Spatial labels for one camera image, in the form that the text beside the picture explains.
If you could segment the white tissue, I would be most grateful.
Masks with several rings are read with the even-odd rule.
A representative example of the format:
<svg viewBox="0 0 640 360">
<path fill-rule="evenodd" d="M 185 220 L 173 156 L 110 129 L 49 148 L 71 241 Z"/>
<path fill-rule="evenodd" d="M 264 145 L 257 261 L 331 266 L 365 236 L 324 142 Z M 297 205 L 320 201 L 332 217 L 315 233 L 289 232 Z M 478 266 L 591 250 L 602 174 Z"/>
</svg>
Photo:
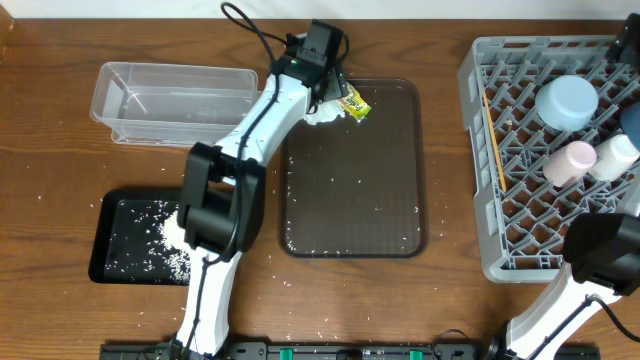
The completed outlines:
<svg viewBox="0 0 640 360">
<path fill-rule="evenodd" d="M 337 118 L 344 118 L 345 110 L 339 100 L 332 100 L 319 104 L 313 113 L 304 116 L 304 121 L 309 125 L 333 122 Z"/>
</svg>

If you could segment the light blue bowl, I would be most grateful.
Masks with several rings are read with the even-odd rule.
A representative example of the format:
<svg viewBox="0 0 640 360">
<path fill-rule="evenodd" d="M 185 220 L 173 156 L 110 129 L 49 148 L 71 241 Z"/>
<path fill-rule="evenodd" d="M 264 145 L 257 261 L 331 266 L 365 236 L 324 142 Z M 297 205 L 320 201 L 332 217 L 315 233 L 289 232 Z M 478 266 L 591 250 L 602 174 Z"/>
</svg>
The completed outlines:
<svg viewBox="0 0 640 360">
<path fill-rule="evenodd" d="M 575 132 L 585 128 L 595 114 L 598 94 L 587 80 L 564 75 L 544 85 L 536 95 L 539 118 L 558 131 Z"/>
</svg>

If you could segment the cream white cup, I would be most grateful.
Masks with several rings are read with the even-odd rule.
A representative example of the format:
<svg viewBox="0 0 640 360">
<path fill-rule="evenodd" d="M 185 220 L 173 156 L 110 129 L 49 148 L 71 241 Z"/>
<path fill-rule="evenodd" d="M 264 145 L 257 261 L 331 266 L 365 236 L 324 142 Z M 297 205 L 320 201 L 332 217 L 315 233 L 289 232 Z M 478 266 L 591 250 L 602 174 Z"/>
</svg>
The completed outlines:
<svg viewBox="0 0 640 360">
<path fill-rule="evenodd" d="M 598 181 L 614 181 L 638 160 L 639 151 L 625 134 L 615 135 L 596 148 L 597 161 L 588 173 Z"/>
</svg>

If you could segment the pink cup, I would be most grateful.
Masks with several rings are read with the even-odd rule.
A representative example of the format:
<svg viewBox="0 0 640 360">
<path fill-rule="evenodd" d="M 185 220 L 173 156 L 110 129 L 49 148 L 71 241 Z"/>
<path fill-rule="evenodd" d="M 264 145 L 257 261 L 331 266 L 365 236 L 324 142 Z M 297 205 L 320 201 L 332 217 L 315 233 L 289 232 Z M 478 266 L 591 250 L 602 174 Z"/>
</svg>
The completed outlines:
<svg viewBox="0 0 640 360">
<path fill-rule="evenodd" d="M 597 153 L 592 145 L 573 141 L 549 156 L 543 175 L 554 187 L 566 187 L 581 179 L 596 161 Z"/>
</svg>

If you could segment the wooden chopstick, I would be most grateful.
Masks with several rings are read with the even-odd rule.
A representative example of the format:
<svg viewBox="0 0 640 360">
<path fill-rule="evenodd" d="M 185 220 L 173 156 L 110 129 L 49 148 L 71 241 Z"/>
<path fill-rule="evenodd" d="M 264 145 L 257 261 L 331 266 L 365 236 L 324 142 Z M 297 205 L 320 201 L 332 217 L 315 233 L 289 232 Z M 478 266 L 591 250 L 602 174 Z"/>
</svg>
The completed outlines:
<svg viewBox="0 0 640 360">
<path fill-rule="evenodd" d="M 488 128 L 489 128 L 491 144 L 492 144 L 492 148 L 493 148 L 493 152 L 494 152 L 494 158 L 495 158 L 495 163 L 496 163 L 496 168 L 497 168 L 497 173 L 498 173 L 498 178 L 499 178 L 499 185 L 500 185 L 500 188 L 501 188 L 502 192 L 506 193 L 507 187 L 506 187 L 506 180 L 505 180 L 504 172 L 503 172 L 502 160 L 501 160 L 501 156 L 500 156 L 500 149 L 499 149 L 498 142 L 497 142 L 497 139 L 496 139 L 496 134 L 495 134 L 495 129 L 494 129 L 494 122 L 493 122 L 493 118 L 491 116 L 491 107 L 490 107 L 490 104 L 489 104 L 489 101 L 488 101 L 488 97 L 487 97 L 487 93 L 486 93 L 486 89 L 485 88 L 483 88 L 483 103 L 484 103 L 486 116 L 487 116 L 487 119 L 488 119 Z"/>
</svg>

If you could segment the pile of white rice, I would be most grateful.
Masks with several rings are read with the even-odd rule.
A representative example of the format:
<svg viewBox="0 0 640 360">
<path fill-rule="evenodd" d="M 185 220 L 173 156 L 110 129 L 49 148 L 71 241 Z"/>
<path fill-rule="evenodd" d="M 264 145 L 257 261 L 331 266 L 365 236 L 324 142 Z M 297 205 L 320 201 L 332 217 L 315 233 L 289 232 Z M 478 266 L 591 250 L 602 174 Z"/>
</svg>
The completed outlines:
<svg viewBox="0 0 640 360">
<path fill-rule="evenodd" d="M 189 246 L 177 223 L 178 205 L 121 200 L 109 235 L 104 278 L 109 283 L 186 285 Z"/>
</svg>

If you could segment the dark blue plate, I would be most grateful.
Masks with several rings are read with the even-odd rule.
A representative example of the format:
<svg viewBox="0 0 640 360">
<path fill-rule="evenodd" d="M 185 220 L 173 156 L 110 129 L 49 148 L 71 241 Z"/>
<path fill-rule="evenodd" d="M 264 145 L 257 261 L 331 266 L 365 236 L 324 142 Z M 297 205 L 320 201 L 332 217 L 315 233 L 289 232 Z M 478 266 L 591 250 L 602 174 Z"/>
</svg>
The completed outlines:
<svg viewBox="0 0 640 360">
<path fill-rule="evenodd" d="M 620 126 L 633 146 L 640 150 L 640 103 L 625 108 L 620 115 Z"/>
</svg>

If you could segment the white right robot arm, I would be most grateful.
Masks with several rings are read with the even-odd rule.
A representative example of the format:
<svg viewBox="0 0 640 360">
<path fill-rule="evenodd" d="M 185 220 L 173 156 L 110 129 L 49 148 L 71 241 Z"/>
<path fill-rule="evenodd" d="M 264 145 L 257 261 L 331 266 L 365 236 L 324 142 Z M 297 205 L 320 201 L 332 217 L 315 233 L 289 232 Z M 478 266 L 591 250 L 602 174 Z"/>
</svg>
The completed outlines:
<svg viewBox="0 0 640 360">
<path fill-rule="evenodd" d="M 553 359 L 591 316 L 604 310 L 628 339 L 610 305 L 639 288 L 639 190 L 627 191 L 616 213 L 582 213 L 570 224 L 564 263 L 534 303 L 506 325 L 488 359 Z"/>
</svg>

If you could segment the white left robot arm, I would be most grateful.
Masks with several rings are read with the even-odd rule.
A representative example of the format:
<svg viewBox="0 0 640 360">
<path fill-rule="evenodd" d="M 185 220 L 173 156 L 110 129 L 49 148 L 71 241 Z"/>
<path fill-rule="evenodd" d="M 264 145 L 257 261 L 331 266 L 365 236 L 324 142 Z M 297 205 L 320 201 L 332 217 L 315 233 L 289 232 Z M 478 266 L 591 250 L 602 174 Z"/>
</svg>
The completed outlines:
<svg viewBox="0 0 640 360">
<path fill-rule="evenodd" d="M 265 88 L 239 125 L 214 145 L 191 148 L 177 214 L 190 248 L 190 279 L 172 358 L 221 355 L 236 269 L 264 217 L 266 167 L 305 115 L 347 95 L 342 63 L 348 51 L 347 35 L 320 20 L 300 36 L 289 35 L 284 53 L 270 59 Z"/>
</svg>

